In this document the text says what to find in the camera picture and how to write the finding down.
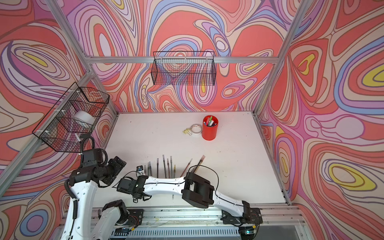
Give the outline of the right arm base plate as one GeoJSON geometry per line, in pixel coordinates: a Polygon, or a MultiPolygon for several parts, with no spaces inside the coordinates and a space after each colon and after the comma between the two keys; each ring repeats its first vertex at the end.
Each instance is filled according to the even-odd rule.
{"type": "Polygon", "coordinates": [[[259,208],[247,208],[241,217],[234,217],[222,210],[222,217],[220,220],[225,225],[233,225],[235,227],[241,227],[246,224],[258,226],[263,223],[262,214],[259,208]]]}

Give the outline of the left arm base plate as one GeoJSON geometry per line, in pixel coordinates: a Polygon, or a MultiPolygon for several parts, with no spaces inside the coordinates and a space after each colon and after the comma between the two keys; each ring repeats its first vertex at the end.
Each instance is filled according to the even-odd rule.
{"type": "Polygon", "coordinates": [[[126,225],[130,227],[138,227],[142,224],[144,210],[134,209],[128,210],[127,214],[123,217],[124,222],[118,221],[116,225],[126,225]]]}

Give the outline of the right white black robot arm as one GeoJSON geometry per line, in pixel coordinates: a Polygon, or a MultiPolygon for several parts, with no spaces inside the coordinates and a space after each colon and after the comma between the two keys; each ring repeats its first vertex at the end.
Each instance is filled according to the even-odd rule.
{"type": "Polygon", "coordinates": [[[207,209],[210,206],[222,211],[221,221],[226,225],[242,227],[259,226],[263,223],[259,208],[252,208],[246,201],[235,200],[216,191],[211,182],[195,173],[176,179],[159,179],[141,175],[136,179],[122,178],[117,191],[138,200],[148,201],[155,195],[178,195],[195,208],[207,209]]]}

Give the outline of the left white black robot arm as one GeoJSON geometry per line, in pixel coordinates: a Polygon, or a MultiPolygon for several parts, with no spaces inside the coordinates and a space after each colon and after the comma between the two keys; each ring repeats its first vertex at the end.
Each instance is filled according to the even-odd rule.
{"type": "Polygon", "coordinates": [[[119,157],[109,159],[104,149],[95,147],[91,135],[80,141],[80,165],[64,182],[71,198],[62,240],[108,240],[116,224],[127,221],[129,214],[122,200],[105,204],[94,228],[91,227],[93,203],[98,189],[109,187],[126,162],[119,157]]]}

